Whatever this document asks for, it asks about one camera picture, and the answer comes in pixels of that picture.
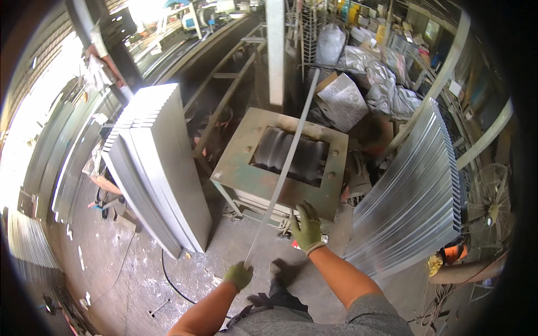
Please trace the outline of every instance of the metal tool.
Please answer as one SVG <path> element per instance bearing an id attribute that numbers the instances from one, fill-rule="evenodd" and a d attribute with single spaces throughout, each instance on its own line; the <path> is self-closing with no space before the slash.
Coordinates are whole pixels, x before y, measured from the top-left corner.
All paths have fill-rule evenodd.
<path id="1" fill-rule="evenodd" d="M 148 310 L 147 312 L 150 314 L 152 318 L 155 318 L 155 313 L 158 312 L 162 307 L 164 307 L 168 302 L 170 302 L 170 299 L 166 299 L 166 301 L 161 304 L 157 309 L 154 311 Z"/>

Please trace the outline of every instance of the green glove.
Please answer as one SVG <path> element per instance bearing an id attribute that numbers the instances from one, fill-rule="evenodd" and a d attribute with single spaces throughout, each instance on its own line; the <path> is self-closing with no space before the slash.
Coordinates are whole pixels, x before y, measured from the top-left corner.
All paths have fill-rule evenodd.
<path id="1" fill-rule="evenodd" d="M 253 270 L 252 266 L 250 266 L 249 269 L 246 269 L 244 261 L 238 262 L 228 268 L 222 281 L 233 283 L 236 286 L 237 291 L 240 292 L 252 280 Z"/>
<path id="2" fill-rule="evenodd" d="M 291 217 L 291 229 L 297 244 L 308 256 L 313 250 L 325 245 L 321 241 L 321 222 L 316 210 L 306 201 L 297 205 L 297 210 L 301 216 L 301 227 L 297 217 Z"/>

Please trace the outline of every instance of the cardboard box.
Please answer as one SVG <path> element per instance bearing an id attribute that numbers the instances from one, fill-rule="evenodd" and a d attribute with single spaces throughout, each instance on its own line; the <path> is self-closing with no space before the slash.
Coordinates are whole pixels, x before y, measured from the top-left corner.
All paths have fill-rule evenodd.
<path id="1" fill-rule="evenodd" d="M 370 19 L 365 18 L 365 17 L 359 15 L 359 19 L 357 20 L 357 23 L 358 23 L 360 26 L 368 27 L 368 25 L 370 24 Z"/>

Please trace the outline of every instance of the plastic bag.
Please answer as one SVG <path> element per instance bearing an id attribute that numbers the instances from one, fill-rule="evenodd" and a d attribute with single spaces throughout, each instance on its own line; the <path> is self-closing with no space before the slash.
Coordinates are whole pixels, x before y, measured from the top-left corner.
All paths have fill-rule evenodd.
<path id="1" fill-rule="evenodd" d="M 405 57 L 384 46 L 379 46 L 381 50 L 381 59 L 383 63 L 388 66 L 388 68 L 396 74 L 396 81 L 400 85 L 408 86 L 406 74 L 406 62 Z"/>
<path id="2" fill-rule="evenodd" d="M 376 56 L 373 52 L 346 46 L 343 57 L 348 67 L 366 71 L 372 87 L 364 99 L 371 111 L 382 112 L 396 120 L 409 120 L 422 100 L 415 92 L 397 85 L 396 75 Z"/>
<path id="3" fill-rule="evenodd" d="M 317 40 L 316 63 L 336 64 L 345 44 L 345 34 L 337 25 L 329 23 L 321 29 Z"/>

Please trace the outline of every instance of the orange object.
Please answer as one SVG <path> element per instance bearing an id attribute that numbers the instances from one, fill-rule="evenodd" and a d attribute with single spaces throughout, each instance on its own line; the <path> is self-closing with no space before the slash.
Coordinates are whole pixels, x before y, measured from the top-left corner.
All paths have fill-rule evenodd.
<path id="1" fill-rule="evenodd" d="M 467 255 L 467 245 L 454 245 L 444 249 L 444 255 L 447 257 L 447 264 L 452 265 L 456 261 L 464 258 Z"/>

